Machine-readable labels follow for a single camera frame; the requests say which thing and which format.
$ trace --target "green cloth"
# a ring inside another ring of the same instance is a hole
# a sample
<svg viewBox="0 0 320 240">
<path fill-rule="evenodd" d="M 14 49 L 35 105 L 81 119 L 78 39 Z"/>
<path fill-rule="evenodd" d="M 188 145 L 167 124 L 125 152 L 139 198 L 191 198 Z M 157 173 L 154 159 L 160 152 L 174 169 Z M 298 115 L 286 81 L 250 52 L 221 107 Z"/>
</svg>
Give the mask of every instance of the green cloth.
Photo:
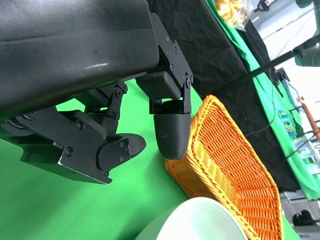
<svg viewBox="0 0 320 240">
<path fill-rule="evenodd" d="M 250 71 L 253 71 L 259 68 L 259 64 L 256 61 L 255 57 L 252 55 L 248 46 L 238 34 L 237 30 L 228 27 L 225 22 L 221 19 L 219 14 L 217 13 L 215 6 L 212 0 L 206 0 L 207 5 L 211 9 L 213 15 L 219 22 L 220 26 L 230 39 L 232 43 L 235 45 L 240 56 L 247 62 L 247 66 Z M 253 79 L 254 86 L 259 95 L 261 104 L 265 111 L 265 114 L 269 120 L 272 121 L 274 118 L 274 105 L 276 110 L 276 115 L 273 123 L 271 124 L 271 128 L 282 148 L 282 151 L 285 156 L 290 156 L 297 149 L 294 146 L 292 140 L 290 139 L 287 130 L 283 124 L 282 118 L 279 114 L 279 110 L 286 111 L 289 113 L 289 110 L 294 109 L 295 107 L 291 104 L 288 95 L 282 84 L 279 85 L 280 91 L 283 93 L 284 97 L 282 98 L 278 91 L 274 88 L 271 81 L 269 80 L 266 74 L 260 74 L 259 76 Z M 301 125 L 301 118 L 297 111 L 293 112 L 293 116 L 289 114 L 291 120 L 294 120 L 294 123 L 298 123 Z M 296 152 L 293 156 L 288 158 L 288 163 L 302 189 L 307 199 L 318 199 L 320 198 L 320 180 L 317 175 L 311 175 L 308 171 L 307 165 L 301 159 L 298 152 Z"/>
<path fill-rule="evenodd" d="M 0 239 L 131 240 L 188 199 L 158 151 L 148 98 L 134 80 L 126 83 L 117 132 L 139 134 L 147 147 L 110 172 L 110 185 L 72 181 L 23 163 L 22 149 L 0 140 Z M 191 99 L 194 115 L 202 101 L 193 89 Z M 73 99 L 58 109 L 84 107 Z M 286 240 L 298 239 L 285 218 L 283 226 Z"/>
</svg>

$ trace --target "white plate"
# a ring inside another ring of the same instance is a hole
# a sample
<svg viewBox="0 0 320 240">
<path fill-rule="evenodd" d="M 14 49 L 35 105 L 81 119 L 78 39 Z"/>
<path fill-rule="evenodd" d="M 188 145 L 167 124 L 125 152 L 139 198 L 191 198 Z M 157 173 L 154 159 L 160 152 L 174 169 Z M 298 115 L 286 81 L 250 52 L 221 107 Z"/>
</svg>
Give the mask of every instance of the white plate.
<svg viewBox="0 0 320 240">
<path fill-rule="evenodd" d="M 196 197 L 153 220 L 136 240 L 248 240 L 219 202 Z"/>
</svg>

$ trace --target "table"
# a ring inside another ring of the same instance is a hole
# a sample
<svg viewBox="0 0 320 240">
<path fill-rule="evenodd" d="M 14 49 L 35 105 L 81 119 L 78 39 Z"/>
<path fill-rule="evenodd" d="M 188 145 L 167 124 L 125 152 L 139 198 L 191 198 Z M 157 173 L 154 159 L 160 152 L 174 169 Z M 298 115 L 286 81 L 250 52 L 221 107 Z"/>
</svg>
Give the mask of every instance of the table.
<svg viewBox="0 0 320 240">
<path fill-rule="evenodd" d="M 0 236 L 5 240 L 131 240 L 154 218 L 188 197 L 160 155 L 149 100 L 127 82 L 118 133 L 144 137 L 146 149 L 113 169 L 110 185 L 72 181 L 19 159 L 22 149 L 0 140 Z M 202 101 L 192 89 L 192 115 Z M 83 109 L 71 100 L 60 111 Z M 299 239 L 283 217 L 285 239 Z"/>
</svg>

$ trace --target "robotic arm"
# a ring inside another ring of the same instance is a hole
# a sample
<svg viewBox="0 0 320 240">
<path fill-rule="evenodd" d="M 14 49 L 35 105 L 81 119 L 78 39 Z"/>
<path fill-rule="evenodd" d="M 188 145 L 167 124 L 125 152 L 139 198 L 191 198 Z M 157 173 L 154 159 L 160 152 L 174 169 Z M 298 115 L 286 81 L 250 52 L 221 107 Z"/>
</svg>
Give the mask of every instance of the robotic arm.
<svg viewBox="0 0 320 240">
<path fill-rule="evenodd" d="M 0 11 L 0 138 L 23 148 L 21 161 L 109 184 L 110 170 L 146 147 L 116 133 L 133 78 L 162 155 L 185 155 L 193 74 L 145 0 L 3 0 Z M 85 111 L 54 107 L 71 98 Z"/>
<path fill-rule="evenodd" d="M 320 0 L 296 0 L 298 6 L 307 7 L 313 2 L 316 29 L 315 36 L 320 34 Z M 295 63 L 302 67 L 320 67 L 319 46 L 310 47 L 303 57 L 295 57 Z"/>
</svg>

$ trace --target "black rubber fingertip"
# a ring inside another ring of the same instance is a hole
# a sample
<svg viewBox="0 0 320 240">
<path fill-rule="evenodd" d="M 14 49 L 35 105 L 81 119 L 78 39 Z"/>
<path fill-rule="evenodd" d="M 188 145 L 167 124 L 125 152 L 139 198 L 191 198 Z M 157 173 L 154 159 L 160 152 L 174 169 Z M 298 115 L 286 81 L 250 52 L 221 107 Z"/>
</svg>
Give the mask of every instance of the black rubber fingertip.
<svg viewBox="0 0 320 240">
<path fill-rule="evenodd" d="M 166 159 L 182 159 L 189 142 L 190 114 L 156 114 L 153 119 L 160 153 Z"/>
</svg>

